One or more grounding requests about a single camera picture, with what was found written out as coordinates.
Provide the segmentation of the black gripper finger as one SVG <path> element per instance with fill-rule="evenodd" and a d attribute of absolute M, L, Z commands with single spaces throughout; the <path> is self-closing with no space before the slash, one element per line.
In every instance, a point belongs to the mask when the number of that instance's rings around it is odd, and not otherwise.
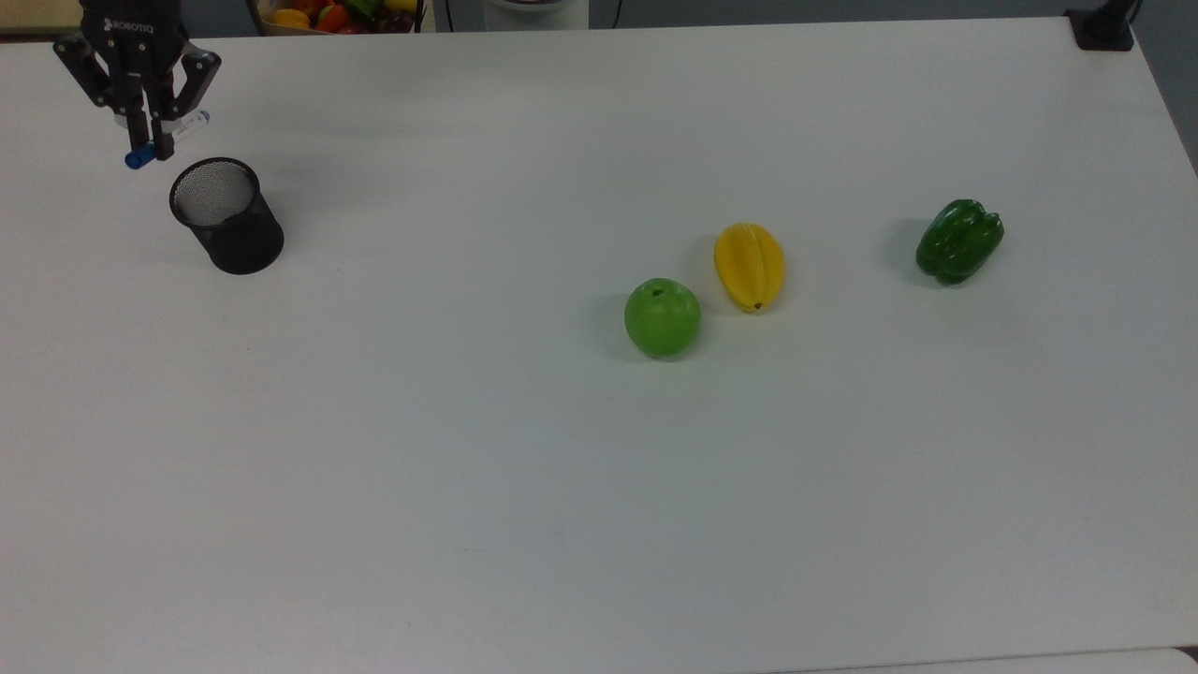
<path fill-rule="evenodd" d="M 179 61 L 184 75 L 183 89 L 175 91 L 175 66 L 168 66 L 167 72 L 155 77 L 150 85 L 155 158 L 171 158 L 179 140 L 208 125 L 211 115 L 200 103 L 222 63 L 214 51 L 187 50 Z"/>
<path fill-rule="evenodd" d="M 129 69 L 117 42 L 95 48 L 85 35 L 71 35 L 56 40 L 52 51 L 90 103 L 111 110 L 131 142 L 150 141 L 139 73 Z"/>

